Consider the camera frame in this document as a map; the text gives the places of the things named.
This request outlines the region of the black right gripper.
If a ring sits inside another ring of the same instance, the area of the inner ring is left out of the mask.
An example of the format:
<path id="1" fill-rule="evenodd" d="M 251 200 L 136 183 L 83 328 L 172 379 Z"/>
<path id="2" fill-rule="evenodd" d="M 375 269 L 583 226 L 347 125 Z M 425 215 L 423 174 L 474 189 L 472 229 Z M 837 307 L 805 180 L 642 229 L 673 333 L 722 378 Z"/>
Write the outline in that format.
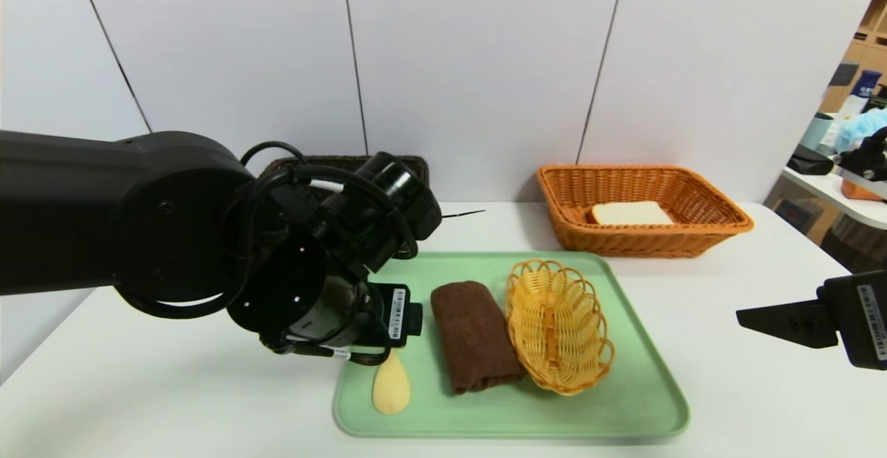
<path id="1" fill-rule="evenodd" d="M 858 369 L 886 369 L 886 271 L 827 279 L 818 300 L 738 310 L 740 326 L 811 349 L 838 344 Z"/>

